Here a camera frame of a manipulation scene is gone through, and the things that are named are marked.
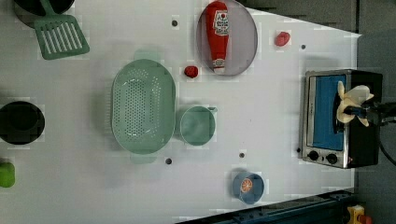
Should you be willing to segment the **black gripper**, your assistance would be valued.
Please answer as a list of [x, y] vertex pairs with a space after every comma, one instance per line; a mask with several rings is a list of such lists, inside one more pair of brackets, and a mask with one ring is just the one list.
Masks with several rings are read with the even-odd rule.
[[374, 104], [371, 109], [365, 107], [348, 106], [344, 113], [361, 119], [371, 117], [371, 122], [377, 126], [384, 126], [396, 122], [396, 103]]

